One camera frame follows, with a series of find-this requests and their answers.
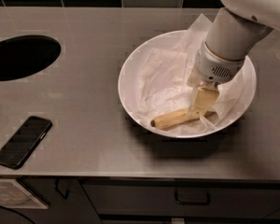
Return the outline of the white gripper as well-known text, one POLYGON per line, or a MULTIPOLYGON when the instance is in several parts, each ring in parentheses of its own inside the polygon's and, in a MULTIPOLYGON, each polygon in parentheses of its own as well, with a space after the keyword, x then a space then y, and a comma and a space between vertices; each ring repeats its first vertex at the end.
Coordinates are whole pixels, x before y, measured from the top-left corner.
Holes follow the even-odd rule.
MULTIPOLYGON (((217 56, 207 46, 204 39, 195 55, 192 70, 189 75, 191 86, 216 86, 230 82, 243 67, 245 60, 230 60, 217 56)), ((192 96, 189 116, 197 119, 204 116, 219 96, 217 88, 200 86, 192 96)))

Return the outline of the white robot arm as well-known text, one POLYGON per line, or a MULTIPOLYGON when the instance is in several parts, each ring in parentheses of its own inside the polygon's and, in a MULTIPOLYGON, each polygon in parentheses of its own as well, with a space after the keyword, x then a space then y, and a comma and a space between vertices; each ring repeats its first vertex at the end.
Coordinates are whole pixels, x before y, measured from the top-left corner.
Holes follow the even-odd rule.
POLYGON ((189 113, 202 117, 218 98, 217 86, 231 81, 247 53, 271 30, 280 32, 280 0, 220 0, 224 5, 203 39, 193 74, 198 84, 189 113))

